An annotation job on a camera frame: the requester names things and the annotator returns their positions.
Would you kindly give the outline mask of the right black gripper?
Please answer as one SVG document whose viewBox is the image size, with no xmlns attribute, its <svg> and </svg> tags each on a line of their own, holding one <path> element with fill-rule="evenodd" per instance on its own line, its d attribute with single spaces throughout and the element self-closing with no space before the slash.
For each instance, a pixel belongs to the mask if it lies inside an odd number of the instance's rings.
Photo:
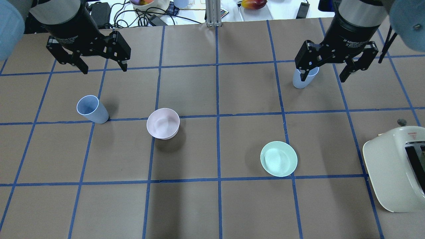
<svg viewBox="0 0 425 239">
<path fill-rule="evenodd" d="M 310 40 L 302 43 L 295 57 L 301 81 L 305 82 L 308 73 L 318 66 L 319 57 L 327 63 L 346 62 L 339 74 L 341 83 L 346 82 L 348 77 L 358 70 L 367 70 L 378 54 L 376 43 L 371 41 L 373 34 L 373 27 L 357 26 L 336 12 L 320 44 Z"/>
</svg>

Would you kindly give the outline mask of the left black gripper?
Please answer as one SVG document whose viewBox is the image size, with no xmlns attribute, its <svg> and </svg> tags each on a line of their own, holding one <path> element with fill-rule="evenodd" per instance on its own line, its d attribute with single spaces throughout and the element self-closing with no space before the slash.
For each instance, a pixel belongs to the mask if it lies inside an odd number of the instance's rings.
<svg viewBox="0 0 425 239">
<path fill-rule="evenodd" d="M 119 31 L 112 31 L 108 36 L 101 34 L 84 5 L 68 20 L 43 25 L 51 34 L 46 48 L 60 64 L 76 66 L 88 74 L 88 65 L 81 56 L 102 56 L 116 61 L 123 72 L 128 70 L 129 44 Z"/>
</svg>

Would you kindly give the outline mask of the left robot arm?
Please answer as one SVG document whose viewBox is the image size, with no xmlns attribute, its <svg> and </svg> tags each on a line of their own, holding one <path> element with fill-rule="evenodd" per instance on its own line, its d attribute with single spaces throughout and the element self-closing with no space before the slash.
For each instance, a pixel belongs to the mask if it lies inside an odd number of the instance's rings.
<svg viewBox="0 0 425 239">
<path fill-rule="evenodd" d="M 5 61 L 21 40 L 25 21 L 33 15 L 50 33 L 46 48 L 62 65 L 76 66 L 83 74 L 88 65 L 82 56 L 116 61 L 126 72 L 131 47 L 120 32 L 105 36 L 80 0 L 2 0 L 0 59 Z"/>
</svg>

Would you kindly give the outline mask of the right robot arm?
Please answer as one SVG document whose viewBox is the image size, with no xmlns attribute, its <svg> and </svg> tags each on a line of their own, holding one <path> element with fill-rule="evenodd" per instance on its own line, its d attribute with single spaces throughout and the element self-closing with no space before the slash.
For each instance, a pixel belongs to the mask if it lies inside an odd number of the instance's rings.
<svg viewBox="0 0 425 239">
<path fill-rule="evenodd" d="M 352 73 L 367 70 L 378 54 L 371 38 L 386 17 L 390 21 L 389 38 L 381 59 L 397 36 L 410 49 L 423 52 L 424 5 L 423 0 L 342 0 L 334 8 L 323 41 L 315 44 L 306 40 L 299 49 L 293 85 L 305 88 L 324 64 L 346 64 L 339 75 L 342 83 Z"/>
</svg>

